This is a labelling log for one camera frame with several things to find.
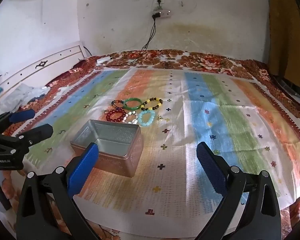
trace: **blue gripper pad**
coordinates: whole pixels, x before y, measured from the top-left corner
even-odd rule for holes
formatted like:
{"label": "blue gripper pad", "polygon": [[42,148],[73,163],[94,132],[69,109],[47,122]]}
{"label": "blue gripper pad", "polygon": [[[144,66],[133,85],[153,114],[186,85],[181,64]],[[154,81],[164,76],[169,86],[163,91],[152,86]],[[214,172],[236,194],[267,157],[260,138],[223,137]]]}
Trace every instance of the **blue gripper pad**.
{"label": "blue gripper pad", "polygon": [[198,144],[197,158],[215,192],[224,197],[227,194],[226,177],[214,159],[215,157],[222,158],[221,156],[215,156],[206,143],[201,142]]}
{"label": "blue gripper pad", "polygon": [[82,158],[68,177],[67,193],[70,198],[79,194],[99,156],[98,145],[90,143]]}
{"label": "blue gripper pad", "polygon": [[9,121],[12,123],[18,123],[18,122],[23,122],[32,119],[34,118],[34,116],[35,116],[35,111],[33,109],[29,109],[18,113],[13,113],[9,117]]}

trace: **black cable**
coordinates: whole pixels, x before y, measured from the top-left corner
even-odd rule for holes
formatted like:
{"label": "black cable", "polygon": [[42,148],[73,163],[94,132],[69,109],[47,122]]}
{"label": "black cable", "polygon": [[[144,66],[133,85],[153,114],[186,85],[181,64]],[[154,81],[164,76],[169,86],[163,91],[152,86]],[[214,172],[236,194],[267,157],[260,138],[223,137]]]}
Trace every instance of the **black cable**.
{"label": "black cable", "polygon": [[83,46],[89,53],[90,53],[90,55],[92,56],[92,54],[91,54],[91,52],[85,47],[85,46]]}
{"label": "black cable", "polygon": [[142,49],[140,50],[140,52],[139,52],[139,54],[138,54],[138,57],[137,57],[136,59],[134,59],[133,61],[131,61],[131,62],[127,62],[127,63],[123,63],[123,64],[119,64],[119,65],[107,65],[107,67],[125,66],[125,65],[130,65],[130,64],[135,63],[136,61],[138,61],[138,59],[139,59],[140,56],[141,56],[142,51],[144,51],[144,53],[147,51],[148,46],[149,46],[149,43],[150,43],[150,41],[153,39],[153,37],[154,37],[154,35],[155,35],[155,33],[156,33],[155,19],[156,19],[157,17],[160,17],[160,15],[158,15],[158,13],[152,15],[152,18],[153,18],[153,20],[154,20],[154,23],[153,23],[152,28],[151,28],[150,37],[149,37],[148,42],[147,42],[147,43],[142,47]]}

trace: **yellow cloth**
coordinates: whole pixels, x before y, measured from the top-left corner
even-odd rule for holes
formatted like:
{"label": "yellow cloth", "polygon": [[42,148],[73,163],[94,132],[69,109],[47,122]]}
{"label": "yellow cloth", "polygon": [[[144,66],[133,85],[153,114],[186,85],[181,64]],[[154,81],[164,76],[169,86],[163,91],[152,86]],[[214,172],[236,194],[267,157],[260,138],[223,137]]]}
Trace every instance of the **yellow cloth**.
{"label": "yellow cloth", "polygon": [[270,0],[270,73],[300,87],[300,10],[296,0]]}

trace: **green jade bangle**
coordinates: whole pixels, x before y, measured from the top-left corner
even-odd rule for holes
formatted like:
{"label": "green jade bangle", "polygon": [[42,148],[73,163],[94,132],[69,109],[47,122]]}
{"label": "green jade bangle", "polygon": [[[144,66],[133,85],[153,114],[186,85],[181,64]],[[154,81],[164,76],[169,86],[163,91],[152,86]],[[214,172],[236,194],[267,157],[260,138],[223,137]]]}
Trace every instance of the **green jade bangle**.
{"label": "green jade bangle", "polygon": [[[129,101],[138,101],[140,103],[140,106],[136,106],[136,107],[128,107],[127,103]],[[123,102],[123,109],[127,109],[129,111],[136,111],[138,110],[142,105],[142,101],[139,98],[128,98]]]}

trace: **plug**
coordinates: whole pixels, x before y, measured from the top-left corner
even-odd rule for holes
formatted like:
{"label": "plug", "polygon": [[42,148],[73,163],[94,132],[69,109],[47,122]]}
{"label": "plug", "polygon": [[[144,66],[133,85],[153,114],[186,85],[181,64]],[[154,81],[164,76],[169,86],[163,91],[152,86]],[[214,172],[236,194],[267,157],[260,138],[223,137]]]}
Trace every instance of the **plug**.
{"label": "plug", "polygon": [[152,15],[152,19],[154,19],[154,20],[155,20],[156,18],[160,18],[160,17],[161,17],[161,15],[160,15],[160,13],[158,13],[158,12]]}

